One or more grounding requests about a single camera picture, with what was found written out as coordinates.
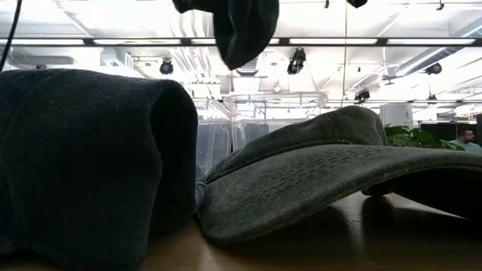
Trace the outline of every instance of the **desk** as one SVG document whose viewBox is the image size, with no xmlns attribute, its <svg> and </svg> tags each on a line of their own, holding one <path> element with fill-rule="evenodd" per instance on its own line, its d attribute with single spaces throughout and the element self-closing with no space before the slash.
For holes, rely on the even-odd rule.
<svg viewBox="0 0 482 271">
<path fill-rule="evenodd" d="M 342 199 L 269 236 L 217 246 L 195 221 L 150 240 L 142 271 L 482 270 L 473 223 L 396 195 Z M 2 258 L 0 271 L 59 270 L 35 255 Z"/>
</svg>

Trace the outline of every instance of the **track light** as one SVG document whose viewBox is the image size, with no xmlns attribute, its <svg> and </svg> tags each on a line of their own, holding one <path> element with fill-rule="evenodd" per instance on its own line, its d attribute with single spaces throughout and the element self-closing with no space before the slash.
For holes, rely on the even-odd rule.
<svg viewBox="0 0 482 271">
<path fill-rule="evenodd" d="M 355 100 L 357 101 L 365 101 L 366 99 L 370 98 L 370 90 L 364 89 L 360 90 L 357 93 L 355 93 Z"/>
<path fill-rule="evenodd" d="M 431 65 L 425 70 L 425 73 L 427 75 L 438 75 L 441 72 L 442 72 L 442 65 L 440 65 L 439 63 L 435 63 L 434 65 Z"/>
<path fill-rule="evenodd" d="M 160 65 L 159 72 L 163 75 L 172 74 L 174 72 L 174 68 L 172 67 L 172 60 L 163 59 L 163 63 Z"/>
<path fill-rule="evenodd" d="M 293 54 L 293 57 L 289 61 L 288 74 L 297 75 L 304 67 L 304 62 L 307 61 L 307 55 L 304 53 L 303 48 L 297 48 Z"/>
</svg>

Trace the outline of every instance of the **black cord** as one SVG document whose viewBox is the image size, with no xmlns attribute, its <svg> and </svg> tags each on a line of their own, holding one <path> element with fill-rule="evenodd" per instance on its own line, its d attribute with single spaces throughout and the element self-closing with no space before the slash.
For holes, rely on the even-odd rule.
<svg viewBox="0 0 482 271">
<path fill-rule="evenodd" d="M 3 50 L 2 60 L 0 60 L 0 72 L 3 71 L 3 67 L 7 62 L 8 52 L 12 46 L 12 41 L 14 39 L 15 30 L 17 29 L 18 18 L 20 17 L 20 11 L 22 10 L 22 0 L 17 0 L 17 9 L 15 10 L 14 21 L 12 22 L 12 27 L 10 28 L 10 35 L 8 36 L 7 44 Z"/>
</svg>

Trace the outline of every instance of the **cable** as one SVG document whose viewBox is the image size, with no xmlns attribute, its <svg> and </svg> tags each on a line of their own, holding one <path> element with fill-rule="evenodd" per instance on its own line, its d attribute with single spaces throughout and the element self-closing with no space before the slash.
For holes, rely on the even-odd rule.
<svg viewBox="0 0 482 271">
<path fill-rule="evenodd" d="M 17 30 L 18 19 L 20 17 L 20 11 L 22 10 L 22 0 L 17 0 L 17 8 L 15 9 L 14 21 L 12 22 L 12 27 L 10 28 L 10 34 L 8 35 L 7 44 L 3 50 L 2 59 L 0 60 L 0 72 L 3 71 L 3 67 L 7 62 L 8 51 L 12 46 L 12 41 L 14 39 L 15 30 Z"/>
<path fill-rule="evenodd" d="M 346 35 L 348 34 L 348 4 L 345 2 L 345 60 L 343 61 L 343 86 L 340 108 L 343 108 L 343 100 L 345 99 L 345 79 L 346 79 Z"/>
</svg>

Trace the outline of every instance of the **folded cloth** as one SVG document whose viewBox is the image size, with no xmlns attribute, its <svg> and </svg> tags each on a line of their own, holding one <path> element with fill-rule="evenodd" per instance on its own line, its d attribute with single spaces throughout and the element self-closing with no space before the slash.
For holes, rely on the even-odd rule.
<svg viewBox="0 0 482 271">
<path fill-rule="evenodd" d="M 270 43 L 279 16 L 279 0 L 172 0 L 184 13 L 213 13 L 214 35 L 221 58 L 230 70 L 258 56 Z"/>
<path fill-rule="evenodd" d="M 197 113 L 174 81 L 0 73 L 0 254 L 137 270 L 196 208 Z"/>
</svg>

